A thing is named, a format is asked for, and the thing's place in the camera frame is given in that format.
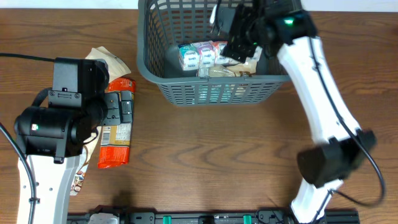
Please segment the orange cracker box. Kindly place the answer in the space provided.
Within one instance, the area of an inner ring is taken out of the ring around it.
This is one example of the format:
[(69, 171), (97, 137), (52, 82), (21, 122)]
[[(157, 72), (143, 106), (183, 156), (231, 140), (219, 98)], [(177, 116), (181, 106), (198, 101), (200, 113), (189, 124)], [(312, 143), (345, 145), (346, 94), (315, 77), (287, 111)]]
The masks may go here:
[[(108, 93), (128, 90), (133, 94), (133, 120), (134, 120), (134, 94), (136, 82), (129, 78), (117, 78), (108, 86)], [(107, 169), (126, 165), (129, 162), (131, 146), (132, 123), (117, 126), (103, 126), (98, 160), (98, 168)]]

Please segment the white snack pouch back side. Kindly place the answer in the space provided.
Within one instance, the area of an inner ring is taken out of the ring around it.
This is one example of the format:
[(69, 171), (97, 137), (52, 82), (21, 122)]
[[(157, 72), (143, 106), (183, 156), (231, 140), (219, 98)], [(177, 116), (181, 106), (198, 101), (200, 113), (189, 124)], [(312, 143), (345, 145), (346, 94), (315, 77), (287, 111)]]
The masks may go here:
[(130, 74), (129, 67), (117, 56), (108, 51), (105, 47), (92, 48), (91, 52), (85, 57), (92, 60), (104, 60), (108, 65), (109, 82), (124, 75)]

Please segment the Kleenex tissue multipack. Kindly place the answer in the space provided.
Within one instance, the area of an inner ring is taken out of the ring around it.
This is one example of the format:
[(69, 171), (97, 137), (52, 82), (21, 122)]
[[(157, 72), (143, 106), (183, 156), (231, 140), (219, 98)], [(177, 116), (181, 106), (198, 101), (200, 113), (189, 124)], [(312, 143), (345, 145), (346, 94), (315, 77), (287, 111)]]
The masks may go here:
[(198, 70), (214, 65), (236, 65), (239, 62), (221, 55), (227, 41), (206, 41), (178, 46), (179, 62), (182, 70)]

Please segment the teal wipes packet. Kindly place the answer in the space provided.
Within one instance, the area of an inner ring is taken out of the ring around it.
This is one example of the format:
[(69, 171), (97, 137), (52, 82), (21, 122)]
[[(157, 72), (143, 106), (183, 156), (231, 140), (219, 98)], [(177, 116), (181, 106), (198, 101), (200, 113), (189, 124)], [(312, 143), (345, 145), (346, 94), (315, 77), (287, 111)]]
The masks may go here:
[(198, 88), (198, 104), (227, 103), (234, 90), (234, 85), (200, 85)]

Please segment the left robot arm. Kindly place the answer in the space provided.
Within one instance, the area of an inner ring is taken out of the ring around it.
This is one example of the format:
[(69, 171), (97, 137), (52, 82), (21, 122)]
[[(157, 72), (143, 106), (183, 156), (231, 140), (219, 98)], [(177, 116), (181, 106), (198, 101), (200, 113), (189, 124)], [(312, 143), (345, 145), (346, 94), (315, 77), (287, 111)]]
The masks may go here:
[(54, 59), (53, 84), (15, 120), (18, 223), (66, 223), (71, 187), (86, 140), (101, 126), (133, 121), (131, 99), (108, 93), (103, 59)]

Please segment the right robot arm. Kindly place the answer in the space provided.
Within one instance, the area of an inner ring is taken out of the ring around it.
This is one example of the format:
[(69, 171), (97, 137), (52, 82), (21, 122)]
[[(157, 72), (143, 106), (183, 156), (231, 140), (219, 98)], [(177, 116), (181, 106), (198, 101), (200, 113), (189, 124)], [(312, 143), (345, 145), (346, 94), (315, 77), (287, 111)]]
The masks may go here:
[(311, 15), (299, 1), (216, 4), (210, 24), (228, 36), (222, 55), (244, 62), (256, 48), (275, 57), (290, 77), (307, 115), (314, 147), (297, 156), (302, 182), (287, 222), (321, 223), (345, 179), (371, 159), (376, 137), (361, 129), (346, 107), (328, 67)]

